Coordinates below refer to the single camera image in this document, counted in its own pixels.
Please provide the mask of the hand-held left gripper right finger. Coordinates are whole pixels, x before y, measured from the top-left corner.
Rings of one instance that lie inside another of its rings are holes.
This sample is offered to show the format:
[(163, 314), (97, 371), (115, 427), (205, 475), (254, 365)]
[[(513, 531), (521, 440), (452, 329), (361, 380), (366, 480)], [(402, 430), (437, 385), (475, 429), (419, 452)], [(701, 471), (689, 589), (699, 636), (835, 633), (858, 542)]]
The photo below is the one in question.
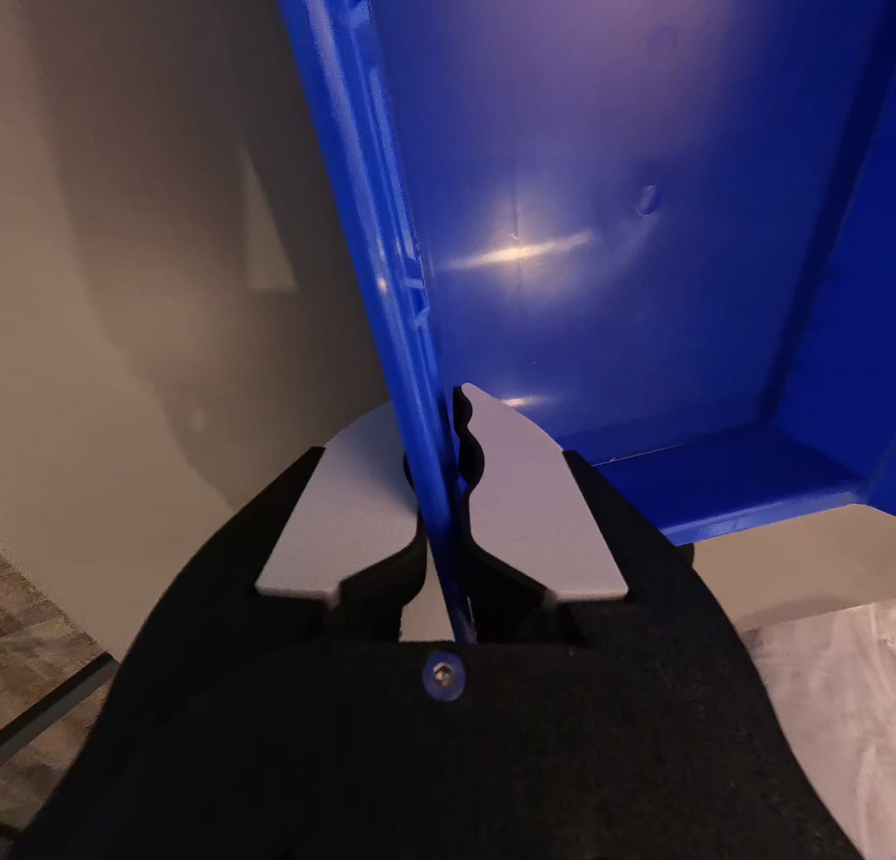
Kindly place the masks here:
[(474, 384), (454, 389), (464, 487), (457, 573), (475, 623), (629, 593), (561, 446)]

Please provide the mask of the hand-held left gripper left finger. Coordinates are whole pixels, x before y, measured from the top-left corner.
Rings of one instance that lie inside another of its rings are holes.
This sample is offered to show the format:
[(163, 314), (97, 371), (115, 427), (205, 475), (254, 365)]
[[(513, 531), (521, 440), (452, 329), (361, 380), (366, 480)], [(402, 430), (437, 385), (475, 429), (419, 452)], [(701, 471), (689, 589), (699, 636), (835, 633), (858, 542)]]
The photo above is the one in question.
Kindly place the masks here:
[(387, 402), (325, 444), (255, 588), (401, 615), (426, 575), (425, 525)]

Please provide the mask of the blue plastic bin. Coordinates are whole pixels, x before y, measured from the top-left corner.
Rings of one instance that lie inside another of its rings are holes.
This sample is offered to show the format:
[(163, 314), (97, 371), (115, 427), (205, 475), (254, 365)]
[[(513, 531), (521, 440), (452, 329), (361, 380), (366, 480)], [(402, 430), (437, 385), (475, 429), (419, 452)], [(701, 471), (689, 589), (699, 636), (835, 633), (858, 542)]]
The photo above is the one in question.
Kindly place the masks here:
[(674, 542), (894, 513), (894, 0), (278, 0), (450, 621), (454, 387)]

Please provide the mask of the dark metal bar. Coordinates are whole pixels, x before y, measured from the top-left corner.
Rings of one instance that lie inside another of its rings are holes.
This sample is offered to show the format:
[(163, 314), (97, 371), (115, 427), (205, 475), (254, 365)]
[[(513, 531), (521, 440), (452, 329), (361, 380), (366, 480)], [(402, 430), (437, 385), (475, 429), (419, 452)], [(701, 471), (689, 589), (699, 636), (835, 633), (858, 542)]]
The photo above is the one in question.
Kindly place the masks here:
[(102, 653), (1, 729), (1, 764), (57, 723), (118, 673), (119, 663)]

